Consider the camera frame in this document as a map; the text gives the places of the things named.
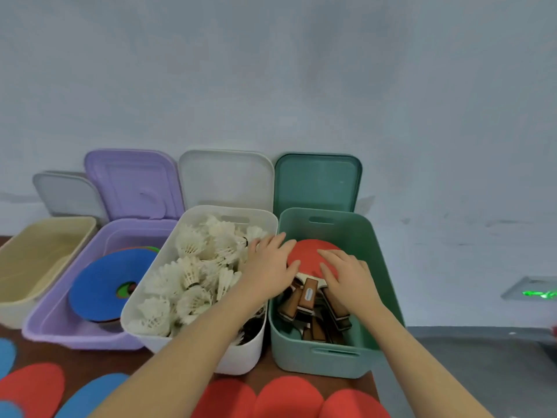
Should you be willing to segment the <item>person's left hand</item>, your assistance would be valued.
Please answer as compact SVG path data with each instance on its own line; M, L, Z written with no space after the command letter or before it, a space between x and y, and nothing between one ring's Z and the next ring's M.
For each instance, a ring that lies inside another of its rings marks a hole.
M286 281L287 259L296 240L285 241L286 233L253 239L236 287L257 305L281 294L292 283Z

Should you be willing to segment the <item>person's right hand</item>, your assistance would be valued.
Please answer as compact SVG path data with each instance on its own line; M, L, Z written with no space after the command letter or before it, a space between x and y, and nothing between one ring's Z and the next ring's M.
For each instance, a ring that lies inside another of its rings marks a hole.
M339 286L328 288L351 314L367 319L384 308L367 263L341 250L318 253L336 268Z

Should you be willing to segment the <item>red table tennis paddle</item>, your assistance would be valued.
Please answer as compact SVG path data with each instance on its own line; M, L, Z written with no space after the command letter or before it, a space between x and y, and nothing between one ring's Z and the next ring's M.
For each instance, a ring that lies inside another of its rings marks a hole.
M336 245L320 239L303 239L296 242L288 256L287 264L300 262L298 273L291 283L294 299L298 300L297 311L308 315L314 314L317 295L321 294L320 290L326 287L320 264L325 264L333 276L338 278L336 268L318 253L319 250L338 249Z

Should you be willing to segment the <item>person's left forearm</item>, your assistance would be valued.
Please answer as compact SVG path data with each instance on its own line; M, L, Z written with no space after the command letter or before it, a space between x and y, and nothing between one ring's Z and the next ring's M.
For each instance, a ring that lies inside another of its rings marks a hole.
M281 291L238 284L141 366L88 418L189 418L238 330Z

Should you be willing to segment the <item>person's right forearm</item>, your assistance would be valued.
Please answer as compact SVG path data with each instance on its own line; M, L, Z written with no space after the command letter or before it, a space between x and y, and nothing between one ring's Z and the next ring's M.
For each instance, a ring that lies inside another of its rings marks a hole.
M354 309L373 336L416 418L495 418L385 307Z

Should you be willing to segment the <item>green plastic storage bin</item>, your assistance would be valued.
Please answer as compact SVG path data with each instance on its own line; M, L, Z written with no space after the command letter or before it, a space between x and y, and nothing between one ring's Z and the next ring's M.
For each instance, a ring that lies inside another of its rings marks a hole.
M367 263L381 301L406 326L383 253L371 222L354 212L288 208L279 217L286 239L321 239ZM304 341L301 333L278 316L282 295L268 307L272 355L285 371L359 379L384 358L375 339L354 316L345 345Z

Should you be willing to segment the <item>green plastic bin lid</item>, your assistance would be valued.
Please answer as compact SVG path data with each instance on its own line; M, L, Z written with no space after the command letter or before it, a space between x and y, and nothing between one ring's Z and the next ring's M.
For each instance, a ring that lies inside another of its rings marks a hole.
M275 162L274 214L289 208L354 212L363 166L348 154L286 153Z

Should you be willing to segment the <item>white plastic storage bin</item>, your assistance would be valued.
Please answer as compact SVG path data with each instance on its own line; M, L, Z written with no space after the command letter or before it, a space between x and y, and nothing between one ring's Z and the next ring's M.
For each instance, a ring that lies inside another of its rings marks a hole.
M133 330L131 323L142 317L138 306L148 298L145 288L149 278L152 277L152 274L154 274L159 267L178 259L175 242L178 237L179 227L184 224L201 224L208 215L213 215L217 218L225 218L241 226L259 226L273 235L277 233L279 225L278 218L267 210L199 205L184 212L122 310L120 322L123 330L138 338L138 340L153 353L160 351L171 339L169 337L142 335ZM244 345L230 346L220 360L215 372L232 376L239 376L250 372L255 365L257 365L261 357L266 324L267 317L264 317L262 328L251 341Z

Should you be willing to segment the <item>pile of white shuttlecocks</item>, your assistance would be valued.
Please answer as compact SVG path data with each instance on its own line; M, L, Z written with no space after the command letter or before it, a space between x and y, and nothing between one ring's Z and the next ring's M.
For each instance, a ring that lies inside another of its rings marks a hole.
M242 276L249 244L268 235L253 224L206 215L199 224L178 225L177 257L142 279L145 300L128 324L140 336L176 336L227 294Z

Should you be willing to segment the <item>white plastic bin lid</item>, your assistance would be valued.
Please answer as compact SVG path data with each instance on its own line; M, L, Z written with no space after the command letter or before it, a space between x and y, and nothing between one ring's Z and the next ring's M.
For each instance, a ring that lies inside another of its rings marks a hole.
M214 205L273 211L275 168L261 153L194 149L177 164L185 209Z

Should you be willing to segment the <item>red paddle rubber sheet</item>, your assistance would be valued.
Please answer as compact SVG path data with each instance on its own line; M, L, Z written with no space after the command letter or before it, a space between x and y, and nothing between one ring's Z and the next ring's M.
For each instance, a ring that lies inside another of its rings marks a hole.
M238 379L218 379L204 390L190 418L252 418L256 394Z
M373 396L347 388L331 394L323 403L318 418L391 418Z
M24 418L53 418L65 391L65 375L55 363L36 363L0 380L0 401L10 401Z
M324 397L308 380L283 376L257 395L251 418L319 418Z

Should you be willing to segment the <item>purple plastic bin lid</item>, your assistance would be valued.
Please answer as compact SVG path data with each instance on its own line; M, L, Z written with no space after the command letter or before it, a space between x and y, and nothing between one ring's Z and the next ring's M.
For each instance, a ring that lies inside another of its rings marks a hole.
M177 164L155 150L96 149L84 159L110 221L179 219L185 212Z

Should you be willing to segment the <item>blue foam disc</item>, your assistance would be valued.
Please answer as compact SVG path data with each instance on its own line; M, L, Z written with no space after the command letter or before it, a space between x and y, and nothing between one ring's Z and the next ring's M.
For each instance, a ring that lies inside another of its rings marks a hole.
M69 289L70 308L88 322L119 320L126 302L157 254L148 248L129 248L93 261L78 274Z

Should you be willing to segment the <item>grey plastic bin lid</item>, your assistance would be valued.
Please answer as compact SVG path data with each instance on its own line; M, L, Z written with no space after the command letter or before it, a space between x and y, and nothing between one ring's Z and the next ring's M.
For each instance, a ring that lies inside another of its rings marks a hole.
M90 216L101 226L109 223L101 195L84 173L46 170L34 174L32 183L53 217Z

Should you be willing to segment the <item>purple plastic storage bin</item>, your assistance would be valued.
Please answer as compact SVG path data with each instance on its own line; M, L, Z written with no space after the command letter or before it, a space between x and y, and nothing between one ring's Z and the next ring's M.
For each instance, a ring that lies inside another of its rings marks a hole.
M26 317L22 327L24 338L74 350L142 349L143 344L123 330L109 331L77 316L68 304L67 294L74 279L93 261L124 248L161 248L176 224L175 219L123 218L103 226Z

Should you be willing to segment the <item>cream plastic storage bin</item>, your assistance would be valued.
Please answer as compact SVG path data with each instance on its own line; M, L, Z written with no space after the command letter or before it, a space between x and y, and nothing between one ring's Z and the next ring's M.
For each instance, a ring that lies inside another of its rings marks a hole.
M52 217L30 224L0 247L0 325L22 329L97 231L91 216Z

